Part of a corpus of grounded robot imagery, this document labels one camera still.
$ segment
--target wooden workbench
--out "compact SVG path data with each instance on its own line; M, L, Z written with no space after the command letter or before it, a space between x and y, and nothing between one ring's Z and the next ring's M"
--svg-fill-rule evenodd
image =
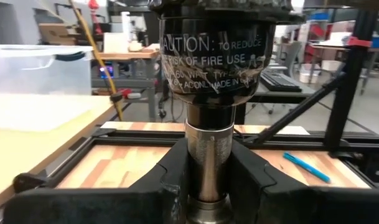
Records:
M86 111L51 131L14 131L0 128L0 205L14 195L12 180L16 175L23 172L37 174L44 170L63 151L81 137L90 134L96 124L104 123L114 113L108 96L0 96L0 104L11 100L24 102L24 105L32 109L52 102L54 110L47 114L49 119L66 114L61 112L63 110L72 111L74 108L62 105L83 105L86 106ZM16 116L23 117L25 111L24 108L16 108Z
M159 51L153 52L128 52L128 53L100 53L102 60L131 60L131 59L150 59L156 58L159 55Z
M259 133L266 126L236 126L243 133ZM102 128L119 130L183 131L183 124L107 122ZM299 126L288 126L280 134L308 134ZM86 157L66 176L58 188L129 187L146 174L167 153L166 147L95 146ZM326 184L304 169L283 159L283 151L254 151L268 160L275 168L307 185L332 187L369 186L338 159L326 152L292 151L292 154L308 162L328 175L332 182Z
M341 46L328 46L328 45L319 45L319 44L311 44L312 48L315 49L322 49L322 50L349 50L346 47L341 47ZM379 52L379 48L369 48L369 52Z

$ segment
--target computer keyboard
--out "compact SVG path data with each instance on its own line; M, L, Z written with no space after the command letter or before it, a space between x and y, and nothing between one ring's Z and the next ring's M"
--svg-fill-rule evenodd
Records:
M283 74L278 73L261 73L260 82L269 91L285 91L285 92L301 92L301 88L296 84L282 77Z

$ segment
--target metal table leg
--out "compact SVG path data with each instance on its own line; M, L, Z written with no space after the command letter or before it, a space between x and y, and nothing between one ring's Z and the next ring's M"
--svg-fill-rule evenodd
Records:
M370 59L367 71L366 71L365 76L362 80L362 88L361 88L361 92L360 92L361 95L363 95L363 92L365 92L365 88L366 88L366 85L367 85L369 77L370 77L370 72L372 71L373 66L376 62L377 55L378 55L378 52L372 53L372 57Z
M275 62L276 62L276 63L279 63L279 64L282 62L282 61L281 61L282 48L283 48L283 45L282 45L282 43L280 43L280 44L278 45L278 52L276 52L276 59L275 59Z
M133 78L136 78L137 76L137 61L135 59L131 59L130 60L130 70L131 70L131 75L133 76Z
M312 77L314 76L314 70L315 70L315 64L316 64L316 57L315 54L317 52L317 49L314 49L314 53L312 54L311 59L311 71L309 71L309 79L308 79L308 85L312 83Z
M119 75L120 75L119 62L116 60L113 60L112 68L113 68L113 78L119 78Z
M154 59L144 59L145 61L145 72L146 79L155 80L155 71L154 71ZM156 88L155 86L147 89L147 98L148 98L148 110L149 110L149 120L150 122L156 121Z

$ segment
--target metal cylinder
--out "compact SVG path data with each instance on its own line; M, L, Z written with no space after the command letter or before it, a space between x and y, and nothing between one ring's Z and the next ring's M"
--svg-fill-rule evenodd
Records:
M186 224L231 223L232 212L227 198L214 203L205 203L189 197Z
M232 149L233 123L221 130L201 130L186 123L190 154L190 196L214 203L227 195L226 166Z

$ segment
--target red clamp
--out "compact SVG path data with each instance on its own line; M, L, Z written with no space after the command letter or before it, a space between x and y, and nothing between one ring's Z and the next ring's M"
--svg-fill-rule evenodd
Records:
M97 9L100 8L100 5L97 3L96 0L90 0L90 1L88 2L88 7L89 7L90 9L92 9L92 10L97 10Z
M348 46L361 46L361 47L371 47L372 42L367 40L360 40L356 37L350 37L347 42Z

